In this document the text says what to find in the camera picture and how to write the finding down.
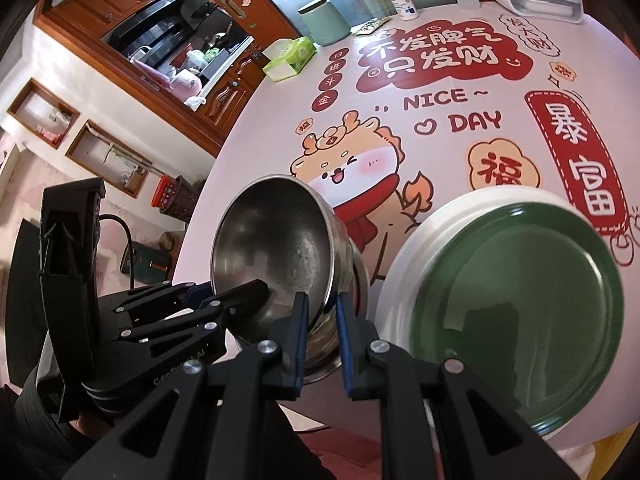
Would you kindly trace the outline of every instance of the door handle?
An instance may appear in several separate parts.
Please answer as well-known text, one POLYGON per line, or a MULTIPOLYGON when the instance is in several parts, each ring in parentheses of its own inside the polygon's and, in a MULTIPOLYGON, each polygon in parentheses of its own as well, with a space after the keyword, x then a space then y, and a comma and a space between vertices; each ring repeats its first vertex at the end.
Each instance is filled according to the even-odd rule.
POLYGON ((220 2, 229 7, 229 9, 231 9, 233 11, 233 13, 236 15, 235 18, 237 18, 238 20, 244 20, 246 19, 246 12, 244 12, 244 10, 242 10, 242 7, 240 7, 238 4, 235 3, 235 1, 233 0, 220 0, 220 2))

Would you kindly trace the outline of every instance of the stainless steel bowl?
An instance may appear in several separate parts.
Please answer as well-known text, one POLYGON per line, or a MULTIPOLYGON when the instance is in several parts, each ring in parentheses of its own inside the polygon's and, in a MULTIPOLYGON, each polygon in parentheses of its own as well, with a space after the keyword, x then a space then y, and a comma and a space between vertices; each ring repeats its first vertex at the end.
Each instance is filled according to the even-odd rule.
MULTIPOLYGON (((335 297, 353 286, 353 245, 333 209, 292 176, 270 175, 249 184, 216 232, 211 255, 215 293, 255 278, 269 285, 271 296, 234 336, 241 343, 266 338, 271 322, 288 316, 295 293, 303 290, 309 295, 306 382, 333 371, 339 365, 335 297)), ((362 297, 362 286, 358 291, 362 297)))

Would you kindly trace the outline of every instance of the heart symbol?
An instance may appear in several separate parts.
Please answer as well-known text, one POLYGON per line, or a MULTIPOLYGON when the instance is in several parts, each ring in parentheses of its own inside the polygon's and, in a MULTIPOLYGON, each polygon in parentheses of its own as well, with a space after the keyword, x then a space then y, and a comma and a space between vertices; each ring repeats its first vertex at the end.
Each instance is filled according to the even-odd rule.
POLYGON ((418 135, 431 135, 436 131, 438 123, 435 119, 426 119, 421 123, 414 124, 414 132, 418 135))

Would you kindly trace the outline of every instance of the red basket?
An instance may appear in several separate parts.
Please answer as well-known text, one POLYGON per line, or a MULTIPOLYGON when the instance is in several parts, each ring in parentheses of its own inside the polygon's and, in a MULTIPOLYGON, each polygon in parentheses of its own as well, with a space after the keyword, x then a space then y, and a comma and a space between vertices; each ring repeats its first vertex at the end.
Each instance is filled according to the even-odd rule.
POLYGON ((174 182, 164 190, 160 212, 188 224, 200 194, 181 175, 174 182))
POLYGON ((172 179, 168 175, 163 175, 160 178, 154 197, 151 200, 151 207, 162 207, 162 202, 168 202, 169 197, 166 195, 170 194, 173 196, 177 187, 178 182, 176 180, 172 179), (173 188, 173 193, 171 193, 168 188, 173 188))

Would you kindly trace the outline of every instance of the red scarf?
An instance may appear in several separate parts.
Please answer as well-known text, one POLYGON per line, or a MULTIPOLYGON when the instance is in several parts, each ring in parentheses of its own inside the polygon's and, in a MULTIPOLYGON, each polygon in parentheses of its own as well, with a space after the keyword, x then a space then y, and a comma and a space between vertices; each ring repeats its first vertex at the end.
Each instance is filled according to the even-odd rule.
POLYGON ((398 174, 391 174, 371 189, 334 208, 335 214, 347 226, 347 232, 360 252, 378 235, 378 229, 367 215, 379 208, 399 183, 398 174))

